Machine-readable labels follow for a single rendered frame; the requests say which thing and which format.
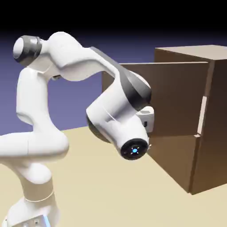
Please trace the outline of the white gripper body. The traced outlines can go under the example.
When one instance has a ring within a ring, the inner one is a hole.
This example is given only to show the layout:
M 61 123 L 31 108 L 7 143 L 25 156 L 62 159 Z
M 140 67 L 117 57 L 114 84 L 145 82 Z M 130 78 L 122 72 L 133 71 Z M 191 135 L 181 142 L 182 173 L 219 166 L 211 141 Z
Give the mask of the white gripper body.
M 146 132 L 151 133 L 154 127 L 154 109 L 151 106 L 146 106 L 139 112 L 137 116 L 140 118 Z

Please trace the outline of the brown wooden wide door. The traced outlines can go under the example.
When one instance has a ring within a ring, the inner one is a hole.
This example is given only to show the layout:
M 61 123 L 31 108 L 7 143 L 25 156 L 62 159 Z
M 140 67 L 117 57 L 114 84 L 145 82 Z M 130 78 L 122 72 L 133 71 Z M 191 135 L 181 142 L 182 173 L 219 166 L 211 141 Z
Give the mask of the brown wooden wide door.
M 198 130 L 207 62 L 124 63 L 151 86 L 153 137 L 189 136 Z

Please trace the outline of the brown wooden narrow door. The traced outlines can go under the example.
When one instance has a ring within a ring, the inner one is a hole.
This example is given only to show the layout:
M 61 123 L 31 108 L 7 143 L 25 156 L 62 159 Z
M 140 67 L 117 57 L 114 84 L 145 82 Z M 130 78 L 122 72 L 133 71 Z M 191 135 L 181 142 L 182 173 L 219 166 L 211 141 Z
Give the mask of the brown wooden narrow door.
M 151 137 L 150 143 L 148 154 L 189 193 L 200 135 Z

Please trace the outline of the brown wooden cabinet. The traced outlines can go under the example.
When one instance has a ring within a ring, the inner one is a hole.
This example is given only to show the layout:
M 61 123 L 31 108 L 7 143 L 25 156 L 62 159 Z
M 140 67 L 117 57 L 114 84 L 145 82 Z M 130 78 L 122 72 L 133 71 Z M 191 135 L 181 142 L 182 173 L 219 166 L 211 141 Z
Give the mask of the brown wooden cabinet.
M 227 47 L 159 47 L 154 63 L 207 62 L 197 133 L 200 143 L 190 194 L 227 184 Z

